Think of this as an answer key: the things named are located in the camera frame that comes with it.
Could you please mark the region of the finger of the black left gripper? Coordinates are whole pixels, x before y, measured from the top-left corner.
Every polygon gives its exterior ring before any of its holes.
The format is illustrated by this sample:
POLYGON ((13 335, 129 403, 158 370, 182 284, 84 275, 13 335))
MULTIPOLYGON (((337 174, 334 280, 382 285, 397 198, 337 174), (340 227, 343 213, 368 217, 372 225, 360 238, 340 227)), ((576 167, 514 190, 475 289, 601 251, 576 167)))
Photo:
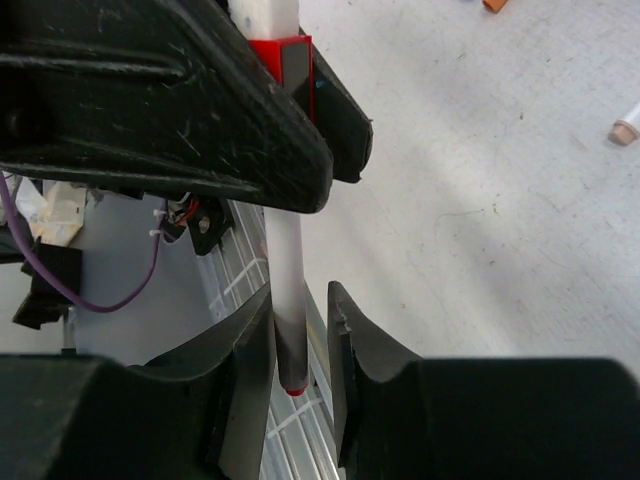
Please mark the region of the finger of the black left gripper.
POLYGON ((213 1, 5 1, 1 166, 315 213, 333 157, 213 1))
POLYGON ((310 42, 294 44, 294 101, 331 151, 333 178, 359 182, 372 149, 371 121, 310 42))

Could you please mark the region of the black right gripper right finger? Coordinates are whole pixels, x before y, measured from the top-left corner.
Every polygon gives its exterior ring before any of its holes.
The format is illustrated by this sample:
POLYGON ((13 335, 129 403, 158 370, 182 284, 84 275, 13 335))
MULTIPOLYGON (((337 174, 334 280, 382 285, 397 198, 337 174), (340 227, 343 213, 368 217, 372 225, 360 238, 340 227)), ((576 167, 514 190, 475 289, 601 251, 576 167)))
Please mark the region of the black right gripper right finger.
POLYGON ((418 356, 373 323, 341 283, 329 283, 327 304, 338 463, 404 468, 420 425, 418 356))

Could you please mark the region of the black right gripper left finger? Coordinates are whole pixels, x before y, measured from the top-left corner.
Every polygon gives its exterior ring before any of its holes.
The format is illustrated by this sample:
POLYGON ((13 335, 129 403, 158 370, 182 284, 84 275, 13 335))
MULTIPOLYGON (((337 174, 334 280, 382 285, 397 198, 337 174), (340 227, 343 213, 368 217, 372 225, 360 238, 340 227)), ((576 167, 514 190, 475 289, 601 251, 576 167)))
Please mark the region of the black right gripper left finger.
POLYGON ((127 468, 130 479, 256 479, 275 363, 271 292, 262 287, 226 319, 133 366, 176 388, 155 393, 159 419, 127 468))

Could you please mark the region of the red capped white pen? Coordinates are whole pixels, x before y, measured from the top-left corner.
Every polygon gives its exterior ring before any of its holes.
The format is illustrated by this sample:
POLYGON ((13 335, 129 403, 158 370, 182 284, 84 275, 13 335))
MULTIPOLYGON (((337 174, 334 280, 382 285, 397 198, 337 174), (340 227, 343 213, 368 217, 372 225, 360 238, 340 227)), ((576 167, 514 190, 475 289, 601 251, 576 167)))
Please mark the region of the red capped white pen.
MULTIPOLYGON (((231 1, 230 17, 267 70, 294 98, 294 44, 311 42, 299 33, 297 1, 231 1)), ((264 209, 279 381, 296 397, 308 386, 307 317, 301 219, 264 209)))

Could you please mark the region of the orange pen cap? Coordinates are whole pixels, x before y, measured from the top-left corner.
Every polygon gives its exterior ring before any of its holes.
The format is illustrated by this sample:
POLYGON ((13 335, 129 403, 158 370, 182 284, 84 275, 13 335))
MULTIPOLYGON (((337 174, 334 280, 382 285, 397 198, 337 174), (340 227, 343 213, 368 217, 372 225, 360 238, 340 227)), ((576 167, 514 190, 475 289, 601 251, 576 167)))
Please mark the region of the orange pen cap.
POLYGON ((499 13, 507 2, 508 0, 482 0, 485 9, 493 14, 499 13))

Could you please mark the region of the orange capped white pen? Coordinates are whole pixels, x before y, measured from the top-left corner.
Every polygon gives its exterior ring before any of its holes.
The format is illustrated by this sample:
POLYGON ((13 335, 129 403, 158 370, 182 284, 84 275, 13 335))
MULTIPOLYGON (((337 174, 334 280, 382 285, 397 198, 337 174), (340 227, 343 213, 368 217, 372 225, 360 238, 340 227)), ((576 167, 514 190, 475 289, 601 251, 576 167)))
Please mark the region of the orange capped white pen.
POLYGON ((640 104, 634 105, 625 115, 616 120, 608 133, 608 140, 615 145, 626 147, 640 137, 640 104))

